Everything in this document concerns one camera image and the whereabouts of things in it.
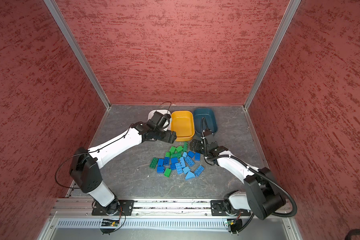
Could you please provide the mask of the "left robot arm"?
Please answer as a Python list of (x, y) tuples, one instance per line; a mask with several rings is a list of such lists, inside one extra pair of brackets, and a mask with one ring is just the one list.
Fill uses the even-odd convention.
[(101, 168), (132, 147), (146, 141), (174, 143), (177, 134), (168, 130), (171, 113), (154, 111), (147, 122), (136, 122), (119, 136), (90, 149), (79, 148), (72, 157), (69, 174), (79, 189), (89, 194), (108, 216), (121, 213), (117, 196), (102, 178)]

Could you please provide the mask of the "dark teal plastic bin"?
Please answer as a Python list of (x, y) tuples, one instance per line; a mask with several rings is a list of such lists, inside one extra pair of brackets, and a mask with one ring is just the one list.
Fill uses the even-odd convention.
[(195, 132), (198, 137), (201, 136), (202, 130), (207, 128), (215, 134), (218, 131), (215, 113), (210, 108), (197, 108), (193, 111)]

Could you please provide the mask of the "green studded lego brick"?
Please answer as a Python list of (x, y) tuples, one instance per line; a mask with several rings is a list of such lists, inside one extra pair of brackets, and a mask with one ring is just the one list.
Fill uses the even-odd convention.
[(183, 149), (184, 152), (188, 152), (188, 142), (184, 142)]

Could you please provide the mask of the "yellow plastic bin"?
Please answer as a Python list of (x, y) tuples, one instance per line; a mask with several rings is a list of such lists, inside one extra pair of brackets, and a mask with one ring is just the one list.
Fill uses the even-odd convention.
[(171, 117), (171, 130), (176, 132), (176, 142), (191, 141), (195, 135), (193, 114), (190, 111), (175, 111)]

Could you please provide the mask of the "light blue lego plate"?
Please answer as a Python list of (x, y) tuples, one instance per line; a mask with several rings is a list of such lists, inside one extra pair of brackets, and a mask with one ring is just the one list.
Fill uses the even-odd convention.
[(204, 167), (202, 165), (199, 165), (196, 170), (194, 171), (195, 176), (199, 177), (200, 174), (204, 171)]

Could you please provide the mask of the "white plastic bin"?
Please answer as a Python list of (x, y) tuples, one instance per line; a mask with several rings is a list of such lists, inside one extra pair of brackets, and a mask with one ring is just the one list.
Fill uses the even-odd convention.
[(164, 131), (171, 129), (171, 112), (169, 110), (153, 110), (148, 115), (148, 122), (150, 122), (153, 127), (157, 129), (162, 129)]

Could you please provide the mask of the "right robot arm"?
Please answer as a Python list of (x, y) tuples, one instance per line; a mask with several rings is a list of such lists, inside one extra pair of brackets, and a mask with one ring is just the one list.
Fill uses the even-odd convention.
[(273, 215), (280, 218), (294, 217), (298, 206), (293, 197), (277, 183), (270, 169), (254, 167), (218, 145), (214, 134), (205, 130), (200, 140), (193, 139), (189, 150), (203, 155), (207, 164), (219, 166), (244, 184), (244, 191), (233, 191), (224, 196), (220, 211), (234, 215), (240, 210), (252, 212), (260, 220)]

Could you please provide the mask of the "green square lego brick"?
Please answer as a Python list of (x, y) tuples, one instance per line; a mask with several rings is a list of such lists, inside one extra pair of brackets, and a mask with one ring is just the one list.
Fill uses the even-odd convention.
[(172, 146), (172, 147), (170, 148), (170, 150), (169, 150), (169, 152), (170, 152), (171, 154), (174, 154), (174, 153), (175, 153), (175, 151), (176, 151), (176, 148), (175, 148), (175, 147), (173, 147), (173, 146)]

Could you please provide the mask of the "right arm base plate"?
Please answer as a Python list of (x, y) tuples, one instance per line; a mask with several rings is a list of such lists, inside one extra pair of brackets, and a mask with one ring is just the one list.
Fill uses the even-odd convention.
[(211, 200), (210, 205), (212, 216), (249, 217), (251, 215), (251, 212), (248, 210), (234, 209), (228, 200)]

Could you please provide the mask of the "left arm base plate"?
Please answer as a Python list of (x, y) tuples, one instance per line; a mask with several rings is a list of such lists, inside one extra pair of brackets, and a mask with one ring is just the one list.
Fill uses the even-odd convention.
[(92, 203), (92, 216), (130, 216), (134, 208), (134, 200), (113, 200), (109, 205), (103, 207), (98, 201)]

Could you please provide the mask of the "dark blue lego brick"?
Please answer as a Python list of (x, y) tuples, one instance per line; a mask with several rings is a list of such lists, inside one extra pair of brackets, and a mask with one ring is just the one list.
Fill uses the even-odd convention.
[(200, 160), (201, 160), (201, 154), (195, 153), (195, 161), (200, 161)]

